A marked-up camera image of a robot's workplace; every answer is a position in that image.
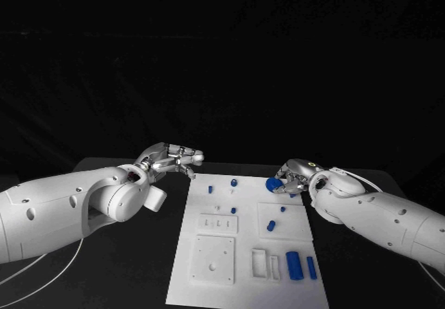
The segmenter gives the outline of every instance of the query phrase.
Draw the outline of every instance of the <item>small blue part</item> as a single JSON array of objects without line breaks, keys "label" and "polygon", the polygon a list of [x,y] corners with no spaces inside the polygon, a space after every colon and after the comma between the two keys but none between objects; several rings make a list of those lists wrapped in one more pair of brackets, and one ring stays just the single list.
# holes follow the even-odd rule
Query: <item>small blue part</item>
[{"label": "small blue part", "polygon": [[274,177],[271,177],[268,180],[267,180],[267,189],[274,192],[274,189],[277,189],[278,187],[283,186],[283,181],[281,179],[277,179]]},{"label": "small blue part", "polygon": [[275,221],[271,221],[271,222],[270,222],[270,225],[267,226],[267,230],[268,230],[270,232],[272,232],[272,231],[274,231],[274,228],[275,228]]},{"label": "small blue part", "polygon": [[304,279],[304,270],[301,269],[300,255],[298,252],[290,251],[285,254],[288,259],[288,268],[290,268],[290,278],[291,280]]},{"label": "small blue part", "polygon": [[311,274],[311,279],[317,279],[317,273],[316,273],[316,266],[314,266],[314,259],[311,256],[307,257],[308,260],[308,273]]}]

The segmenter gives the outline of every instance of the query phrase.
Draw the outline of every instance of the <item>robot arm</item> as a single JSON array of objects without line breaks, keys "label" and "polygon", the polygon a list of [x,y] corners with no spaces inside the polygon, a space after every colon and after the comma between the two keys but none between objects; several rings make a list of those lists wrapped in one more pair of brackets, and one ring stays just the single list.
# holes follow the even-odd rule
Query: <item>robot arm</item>
[{"label": "robot arm", "polygon": [[288,166],[294,178],[308,186],[311,206],[323,218],[344,224],[383,248],[445,272],[445,216],[389,193],[366,192],[342,169],[323,170],[310,163],[293,159]]},{"label": "robot arm", "polygon": [[46,254],[127,221],[146,206],[159,211],[167,194],[152,183],[166,172],[193,179],[186,164],[202,151],[159,143],[134,164],[69,173],[22,183],[0,193],[0,264]]}]

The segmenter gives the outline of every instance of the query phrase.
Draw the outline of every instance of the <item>white rectangular piece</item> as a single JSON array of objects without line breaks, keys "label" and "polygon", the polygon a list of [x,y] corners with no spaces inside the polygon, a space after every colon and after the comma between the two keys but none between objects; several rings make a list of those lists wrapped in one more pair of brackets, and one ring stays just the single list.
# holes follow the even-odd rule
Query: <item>white rectangular piece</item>
[{"label": "white rectangular piece", "polygon": [[267,280],[267,251],[252,249],[252,278]]},{"label": "white rectangular piece", "polygon": [[278,267],[278,257],[270,256],[270,268],[271,268],[271,280],[274,282],[280,282],[281,276],[280,276],[280,267]]},{"label": "white rectangular piece", "polygon": [[[238,181],[236,187],[231,186],[232,179]],[[182,233],[179,235],[166,304],[225,309],[330,308],[313,242],[298,240],[275,241],[260,238],[257,204],[284,205],[287,207],[284,214],[294,205],[303,205],[301,195],[291,198],[288,194],[274,194],[267,190],[265,183],[267,178],[196,173],[196,179],[190,181],[183,212]],[[212,194],[209,193],[209,186],[213,186]],[[199,215],[219,214],[231,216],[234,207],[236,208],[235,215],[238,216],[239,229],[238,234],[226,234],[226,236],[236,239],[234,248],[234,285],[192,281],[190,266]],[[270,256],[278,257],[280,284],[271,280],[252,279],[252,248],[267,251],[268,265]],[[304,266],[306,279],[298,281],[290,279],[288,264],[285,262],[285,253],[288,251],[298,252],[301,261],[306,261],[307,256],[314,257],[317,280],[311,280],[307,266]]]},{"label": "white rectangular piece", "polygon": [[[267,226],[271,221],[275,221],[275,227],[270,232]],[[258,203],[258,229],[261,238],[313,241],[308,215],[303,205]]]},{"label": "white rectangular piece", "polygon": [[235,239],[199,235],[195,238],[190,281],[232,285]]},{"label": "white rectangular piece", "polygon": [[198,218],[198,231],[212,233],[238,233],[238,216],[221,214],[200,214]]}]

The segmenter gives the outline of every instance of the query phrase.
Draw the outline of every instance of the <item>table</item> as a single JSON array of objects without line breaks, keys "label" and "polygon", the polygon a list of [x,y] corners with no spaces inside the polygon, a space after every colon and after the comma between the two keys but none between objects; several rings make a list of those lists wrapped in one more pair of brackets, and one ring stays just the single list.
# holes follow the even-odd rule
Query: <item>table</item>
[{"label": "table", "polygon": [[[133,159],[87,158],[74,171],[133,163]],[[206,174],[274,176],[281,165],[209,163],[193,170]],[[383,171],[347,169],[388,192],[405,197]],[[9,308],[195,308],[166,305],[170,274],[182,228],[190,179],[169,173],[156,186],[167,194],[159,213],[143,207],[126,222],[101,228],[84,240],[77,260],[58,280],[32,297]],[[395,254],[330,223],[307,206],[319,267],[330,308],[445,308],[445,292],[412,259]],[[12,284],[0,287],[0,305],[28,295],[68,264],[79,242],[52,252]],[[0,265],[6,278],[33,259]]]}]

